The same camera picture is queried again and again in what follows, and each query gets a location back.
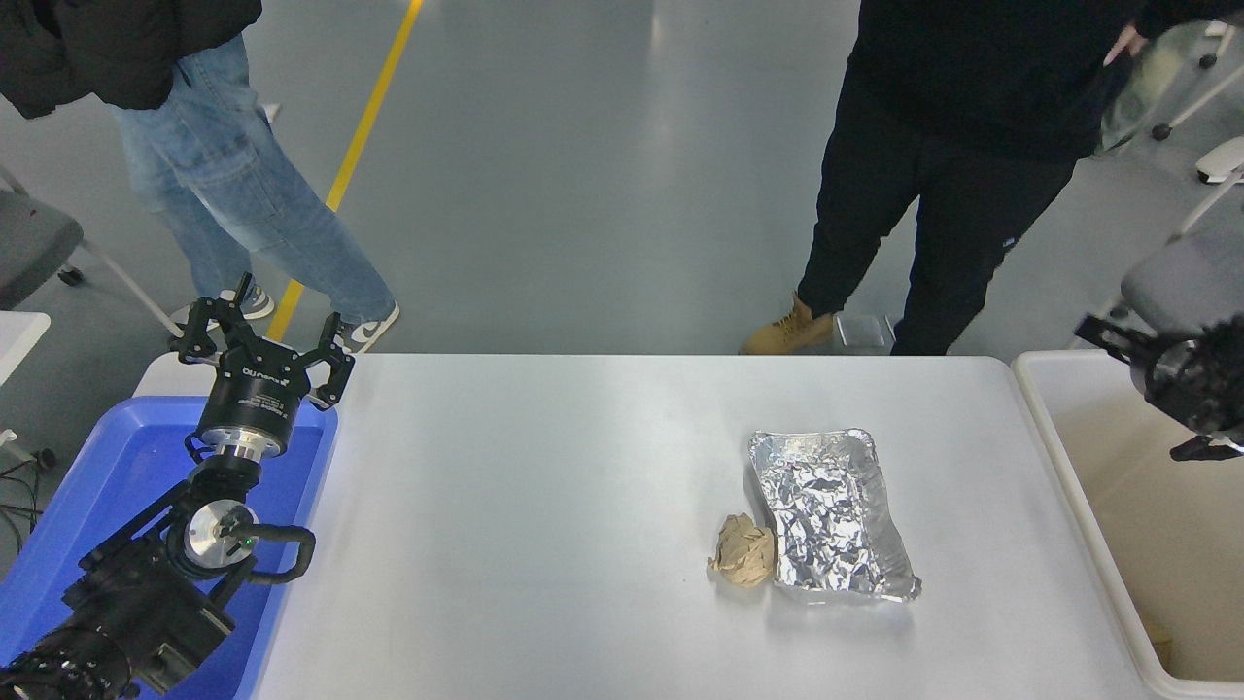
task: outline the crumpled brown paper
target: crumpled brown paper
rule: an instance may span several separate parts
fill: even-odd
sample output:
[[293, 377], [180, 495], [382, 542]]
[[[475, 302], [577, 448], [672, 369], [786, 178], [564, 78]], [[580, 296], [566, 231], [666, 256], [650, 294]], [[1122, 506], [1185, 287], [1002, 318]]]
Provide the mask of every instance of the crumpled brown paper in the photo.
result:
[[778, 571], [778, 545], [766, 527], [756, 527], [746, 513], [726, 516], [717, 536], [717, 557], [708, 566], [725, 581], [751, 588]]

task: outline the blue jeans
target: blue jeans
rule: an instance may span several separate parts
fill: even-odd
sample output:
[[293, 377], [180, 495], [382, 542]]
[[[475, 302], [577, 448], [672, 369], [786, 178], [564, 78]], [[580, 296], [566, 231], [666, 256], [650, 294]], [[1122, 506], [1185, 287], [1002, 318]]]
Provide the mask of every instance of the blue jeans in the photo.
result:
[[200, 296], [238, 286], [256, 252], [346, 322], [387, 317], [393, 293], [276, 143], [249, 72], [238, 36], [178, 61], [160, 108], [112, 107], [134, 191], [173, 233]]

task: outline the boot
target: boot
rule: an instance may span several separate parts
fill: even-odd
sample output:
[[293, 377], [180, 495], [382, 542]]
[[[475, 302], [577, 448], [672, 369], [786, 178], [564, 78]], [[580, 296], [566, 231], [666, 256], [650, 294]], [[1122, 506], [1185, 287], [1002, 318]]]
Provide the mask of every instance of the boot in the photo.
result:
[[833, 313], [812, 317], [812, 310], [792, 296], [795, 303], [782, 318], [756, 332], [739, 348], [740, 356], [790, 356], [800, 347], [833, 339]]

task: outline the black pants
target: black pants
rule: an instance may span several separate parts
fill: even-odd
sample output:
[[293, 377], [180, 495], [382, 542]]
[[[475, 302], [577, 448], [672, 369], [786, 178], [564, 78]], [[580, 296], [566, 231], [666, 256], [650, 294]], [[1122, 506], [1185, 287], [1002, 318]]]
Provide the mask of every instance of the black pants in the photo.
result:
[[1075, 160], [1006, 158], [929, 136], [847, 71], [821, 164], [816, 226], [799, 297], [842, 310], [919, 196], [916, 260], [893, 356], [944, 356], [985, 305], [994, 270], [1071, 179]]

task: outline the white sneaker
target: white sneaker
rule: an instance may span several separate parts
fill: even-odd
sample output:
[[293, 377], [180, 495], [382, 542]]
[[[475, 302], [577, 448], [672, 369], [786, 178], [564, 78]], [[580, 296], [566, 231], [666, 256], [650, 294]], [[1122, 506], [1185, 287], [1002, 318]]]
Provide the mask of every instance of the white sneaker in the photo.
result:
[[[233, 292], [234, 292], [233, 288], [221, 290], [220, 297], [233, 298]], [[189, 322], [190, 306], [193, 306], [193, 303], [187, 303], [185, 306], [182, 306], [180, 308], [173, 311], [173, 313], [170, 315], [173, 322], [180, 326], [184, 326], [187, 322]], [[253, 321], [255, 318], [261, 318], [275, 310], [276, 310], [276, 301], [274, 301], [272, 297], [269, 296], [266, 291], [264, 291], [264, 287], [256, 283], [251, 286], [250, 297], [246, 298], [246, 301], [244, 301], [241, 305], [241, 317], [246, 318], [248, 321]], [[215, 318], [208, 320], [208, 329], [215, 329], [216, 326], [219, 325], [220, 323], [216, 322]]]
[[366, 353], [367, 349], [376, 343], [376, 339], [384, 331], [388, 329], [393, 321], [397, 320], [398, 313], [402, 312], [401, 306], [393, 303], [393, 312], [388, 315], [387, 318], [381, 321], [366, 321], [361, 323], [341, 323], [337, 328], [337, 341], [341, 342], [342, 349], [345, 349], [348, 356], [358, 356]]

